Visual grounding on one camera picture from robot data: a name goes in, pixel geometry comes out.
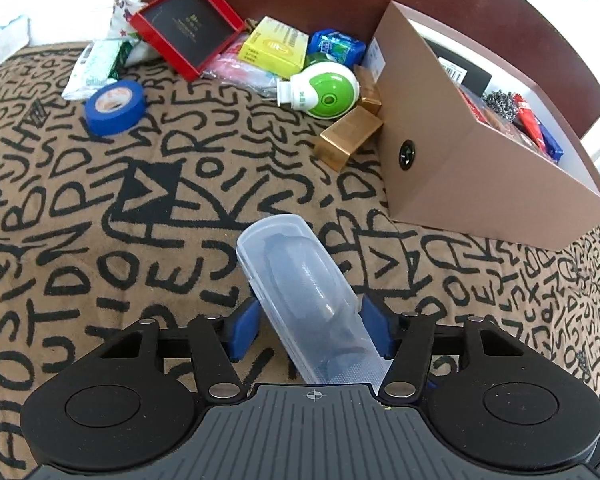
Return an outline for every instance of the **patterned bedspread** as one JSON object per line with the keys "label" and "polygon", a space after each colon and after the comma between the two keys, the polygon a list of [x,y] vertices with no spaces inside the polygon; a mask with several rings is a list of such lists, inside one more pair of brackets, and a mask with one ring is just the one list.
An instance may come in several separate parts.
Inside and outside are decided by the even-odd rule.
{"label": "patterned bedspread", "polygon": [[[34,388],[140,318],[231,312],[249,294],[238,235],[282,212],[311,224],[357,293],[449,324],[486,316],[600,396],[600,228],[554,253],[393,222],[373,142],[334,174],[312,155],[324,122],[160,60],[125,75],[144,86],[141,123],[90,136],[82,104],[60,97],[81,49],[0,69],[0,477],[35,466],[19,427]],[[237,369],[299,381],[267,322]],[[168,373],[194,387],[190,362]]]}

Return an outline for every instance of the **black card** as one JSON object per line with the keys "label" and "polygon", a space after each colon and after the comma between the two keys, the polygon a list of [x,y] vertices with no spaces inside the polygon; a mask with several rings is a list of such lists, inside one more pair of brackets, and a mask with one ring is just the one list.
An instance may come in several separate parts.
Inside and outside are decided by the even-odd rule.
{"label": "black card", "polygon": [[449,77],[482,97],[491,81],[491,74],[448,48],[425,38]]}
{"label": "black card", "polygon": [[164,0],[141,12],[194,67],[235,33],[208,0]]}

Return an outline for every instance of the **red box lid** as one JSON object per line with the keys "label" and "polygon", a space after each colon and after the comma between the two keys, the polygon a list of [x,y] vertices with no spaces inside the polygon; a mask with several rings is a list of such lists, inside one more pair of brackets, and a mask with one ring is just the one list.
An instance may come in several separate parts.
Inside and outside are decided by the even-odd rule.
{"label": "red box lid", "polygon": [[131,25],[187,81],[244,30],[225,0],[155,0],[132,16]]}

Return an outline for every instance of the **box handle hole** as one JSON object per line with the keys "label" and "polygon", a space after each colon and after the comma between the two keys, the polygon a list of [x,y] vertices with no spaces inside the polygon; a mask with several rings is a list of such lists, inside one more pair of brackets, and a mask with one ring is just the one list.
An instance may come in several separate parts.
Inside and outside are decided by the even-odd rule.
{"label": "box handle hole", "polygon": [[400,167],[407,171],[412,165],[416,158],[416,145],[412,140],[405,140],[400,147],[400,153],[398,154],[398,164]]}

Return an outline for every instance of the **barcode label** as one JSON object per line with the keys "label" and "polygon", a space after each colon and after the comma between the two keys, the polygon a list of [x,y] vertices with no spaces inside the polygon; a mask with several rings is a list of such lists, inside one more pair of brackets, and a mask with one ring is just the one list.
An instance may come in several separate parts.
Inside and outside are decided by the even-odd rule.
{"label": "barcode label", "polygon": [[84,52],[80,56],[80,64],[81,65],[84,65],[87,62],[87,60],[89,59],[89,56],[91,55],[91,51],[93,50],[93,45],[94,45],[94,43],[91,43],[87,48],[84,49]]}
{"label": "barcode label", "polygon": [[451,63],[448,59],[443,57],[439,57],[438,61],[440,62],[440,65],[442,65],[442,68],[445,69],[447,75],[451,78],[451,81],[455,81],[458,84],[461,84],[462,81],[464,81],[467,70],[455,63]]}

